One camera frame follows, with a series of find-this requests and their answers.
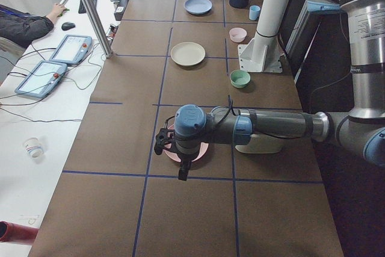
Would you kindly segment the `person's hand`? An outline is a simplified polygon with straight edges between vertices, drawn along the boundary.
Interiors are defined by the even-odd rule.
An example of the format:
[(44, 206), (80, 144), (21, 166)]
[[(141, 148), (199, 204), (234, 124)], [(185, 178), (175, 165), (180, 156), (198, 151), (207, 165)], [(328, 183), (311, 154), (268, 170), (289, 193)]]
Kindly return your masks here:
[(63, 4), (55, 3), (52, 10), (46, 15), (46, 17), (55, 24), (58, 18), (66, 11), (66, 7)]

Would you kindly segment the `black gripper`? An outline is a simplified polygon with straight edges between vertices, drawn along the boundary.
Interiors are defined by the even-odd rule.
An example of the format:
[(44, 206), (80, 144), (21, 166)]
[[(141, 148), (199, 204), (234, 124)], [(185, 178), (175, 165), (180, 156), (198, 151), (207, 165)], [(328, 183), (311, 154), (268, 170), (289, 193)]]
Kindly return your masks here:
[(162, 128), (156, 135), (154, 152), (156, 155), (161, 155), (163, 151), (165, 151), (167, 154), (171, 154), (174, 157), (178, 157), (180, 162), (178, 180), (186, 181), (188, 179), (189, 170), (191, 168), (191, 162), (183, 161), (192, 161), (193, 156), (185, 154), (177, 148), (175, 130), (170, 129), (168, 125), (171, 119), (173, 118), (169, 117), (165, 120)]

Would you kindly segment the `person's dark sleeved forearm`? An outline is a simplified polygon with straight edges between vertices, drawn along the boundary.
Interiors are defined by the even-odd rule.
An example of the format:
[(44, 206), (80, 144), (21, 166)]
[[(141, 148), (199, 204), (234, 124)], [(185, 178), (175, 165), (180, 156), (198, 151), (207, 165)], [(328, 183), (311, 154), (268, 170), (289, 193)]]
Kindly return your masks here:
[(53, 28), (53, 22), (45, 16), (34, 16), (1, 5), (1, 37), (23, 48), (49, 34)]

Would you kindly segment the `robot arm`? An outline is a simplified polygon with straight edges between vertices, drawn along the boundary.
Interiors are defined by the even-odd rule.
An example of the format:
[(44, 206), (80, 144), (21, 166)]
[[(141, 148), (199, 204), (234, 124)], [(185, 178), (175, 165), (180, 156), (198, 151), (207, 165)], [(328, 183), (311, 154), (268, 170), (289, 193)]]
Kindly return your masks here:
[(348, 15), (354, 107), (347, 113), (280, 113), (196, 105), (180, 107), (173, 129), (156, 135), (154, 151), (176, 153), (178, 178), (186, 180), (202, 143), (249, 144), (252, 135), (310, 137), (327, 141), (384, 166), (384, 0), (307, 0), (314, 13)]

